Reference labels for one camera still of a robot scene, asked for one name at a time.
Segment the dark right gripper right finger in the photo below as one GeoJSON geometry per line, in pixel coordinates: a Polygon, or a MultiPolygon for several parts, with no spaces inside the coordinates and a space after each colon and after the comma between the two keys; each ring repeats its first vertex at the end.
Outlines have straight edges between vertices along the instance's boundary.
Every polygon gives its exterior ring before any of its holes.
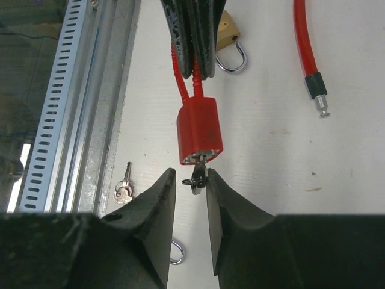
{"type": "Polygon", "coordinates": [[[383,288],[382,214],[272,215],[214,170],[206,187],[221,288],[383,288]]]}

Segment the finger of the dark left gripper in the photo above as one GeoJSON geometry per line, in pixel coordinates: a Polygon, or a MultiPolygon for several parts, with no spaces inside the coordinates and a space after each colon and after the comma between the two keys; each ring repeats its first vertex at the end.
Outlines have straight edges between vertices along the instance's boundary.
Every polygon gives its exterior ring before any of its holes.
{"type": "Polygon", "coordinates": [[[160,0],[171,42],[175,49],[182,76],[188,79],[193,73],[194,47],[188,14],[188,1],[160,0]]]}
{"type": "Polygon", "coordinates": [[[187,1],[191,44],[189,57],[203,80],[215,75],[217,33],[226,0],[187,1]]]}

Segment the red thin-cable padlock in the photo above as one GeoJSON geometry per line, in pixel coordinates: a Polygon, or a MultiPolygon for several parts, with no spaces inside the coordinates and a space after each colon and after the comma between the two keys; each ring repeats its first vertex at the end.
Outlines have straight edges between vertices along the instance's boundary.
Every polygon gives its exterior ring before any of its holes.
{"type": "Polygon", "coordinates": [[[189,96],[175,45],[171,46],[171,59],[182,100],[176,120],[179,162],[184,166],[195,165],[199,161],[208,163],[223,151],[217,102],[215,98],[205,96],[196,61],[192,70],[193,96],[189,96]]]}

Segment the silver keys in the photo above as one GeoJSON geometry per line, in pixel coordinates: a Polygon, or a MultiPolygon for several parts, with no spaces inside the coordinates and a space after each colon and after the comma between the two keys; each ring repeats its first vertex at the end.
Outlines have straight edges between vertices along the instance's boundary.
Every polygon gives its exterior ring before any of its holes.
{"type": "Polygon", "coordinates": [[[195,157],[195,165],[190,179],[184,179],[183,185],[190,186],[193,195],[199,195],[206,187],[208,180],[208,169],[206,167],[207,156],[199,155],[195,157]]]}

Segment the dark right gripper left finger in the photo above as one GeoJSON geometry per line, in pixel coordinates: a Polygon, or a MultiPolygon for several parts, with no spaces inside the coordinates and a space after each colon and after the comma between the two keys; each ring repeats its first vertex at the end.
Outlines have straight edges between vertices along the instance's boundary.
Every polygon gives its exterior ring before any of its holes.
{"type": "Polygon", "coordinates": [[[1,214],[2,288],[166,288],[176,201],[167,169],[133,201],[92,213],[1,214]]]}

